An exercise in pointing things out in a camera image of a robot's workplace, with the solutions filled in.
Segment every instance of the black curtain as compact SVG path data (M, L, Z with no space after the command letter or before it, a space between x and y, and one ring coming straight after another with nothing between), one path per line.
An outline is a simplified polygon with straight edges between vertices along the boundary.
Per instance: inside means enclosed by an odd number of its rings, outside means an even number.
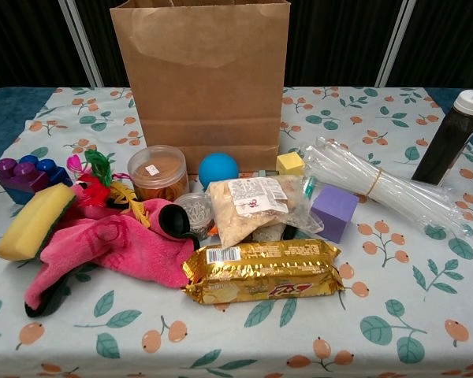
M417 0L390 87L473 87L473 0Z
M109 11L123 2L125 0L76 0L80 19L106 87L129 86Z
M84 87L58 2L0 0L0 87Z
M373 86L401 0L292 0L286 86Z

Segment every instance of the yellow sponge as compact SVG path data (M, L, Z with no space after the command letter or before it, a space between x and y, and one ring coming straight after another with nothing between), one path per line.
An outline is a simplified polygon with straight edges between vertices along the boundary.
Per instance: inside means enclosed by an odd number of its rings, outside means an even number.
M35 193L0 241L0 258L10 261L34 258L74 198L74 193L63 183Z
M277 156L277 170L281 175L302 176L304 167L303 159L296 152Z

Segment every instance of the dark bottle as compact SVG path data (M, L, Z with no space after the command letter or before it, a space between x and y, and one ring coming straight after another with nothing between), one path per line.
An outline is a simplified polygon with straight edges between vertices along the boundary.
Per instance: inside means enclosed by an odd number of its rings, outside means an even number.
M459 93L445 116L412 180L437 185L443 181L473 135L473 90Z

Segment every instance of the pink rag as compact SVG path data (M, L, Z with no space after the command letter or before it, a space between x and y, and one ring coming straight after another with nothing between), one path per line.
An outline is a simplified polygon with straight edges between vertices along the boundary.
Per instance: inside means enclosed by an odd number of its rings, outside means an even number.
M27 312L28 307L35 312L47 289L89 261L167 287L188 283L181 266L198 243L188 233L188 217L181 207L164 199L144 202L151 221L145 228L130 212L79 207L80 190L74 187L77 201L41 252L43 266L24 295Z

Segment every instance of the table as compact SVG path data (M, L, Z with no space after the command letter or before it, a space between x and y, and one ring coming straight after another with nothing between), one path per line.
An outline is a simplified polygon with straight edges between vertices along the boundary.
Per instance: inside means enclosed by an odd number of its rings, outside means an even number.
M282 153L323 135L404 177L443 118L422 88L287 87L283 96ZM63 164L98 148L125 172L143 147L128 88L58 88L4 157ZM473 233L472 145L445 186ZM0 188L0 237L19 209ZM55 314L34 321L22 297L39 263L0 260L0 377L473 376L473 236L458 236L418 229L361 196L339 245L339 295L201 306L89 268L70 278ZM174 343L176 321L188 335ZM150 330L162 341L149 354Z

